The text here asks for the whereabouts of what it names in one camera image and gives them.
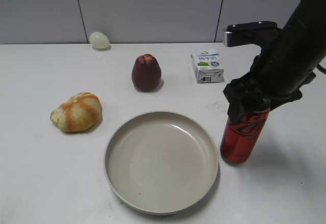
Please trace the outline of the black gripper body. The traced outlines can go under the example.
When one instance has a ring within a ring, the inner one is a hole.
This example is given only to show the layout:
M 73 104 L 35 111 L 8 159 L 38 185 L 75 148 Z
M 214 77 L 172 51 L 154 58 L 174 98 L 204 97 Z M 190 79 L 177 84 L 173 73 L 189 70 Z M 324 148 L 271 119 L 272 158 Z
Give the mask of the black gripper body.
M 303 77 L 295 70 L 286 73 L 291 65 L 281 62 L 268 54 L 260 54 L 254 58 L 248 73 L 233 79 L 224 88 L 224 95 L 229 102 L 228 116 L 232 122 L 253 112 L 275 108 L 302 98 L 300 87 Z

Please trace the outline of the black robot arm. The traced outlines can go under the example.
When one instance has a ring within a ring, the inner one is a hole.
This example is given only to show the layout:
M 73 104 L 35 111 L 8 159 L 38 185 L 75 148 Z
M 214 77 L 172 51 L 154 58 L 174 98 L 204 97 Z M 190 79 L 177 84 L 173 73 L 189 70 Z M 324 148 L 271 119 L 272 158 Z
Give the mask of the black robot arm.
M 232 122 L 261 111 L 257 99 L 265 100 L 270 110 L 301 99 L 300 88 L 315 78 L 313 70 L 325 58 L 325 0 L 300 0 L 282 29 L 271 21 L 226 28 L 225 46 L 247 44 L 259 46 L 261 53 L 248 73 L 224 89 Z

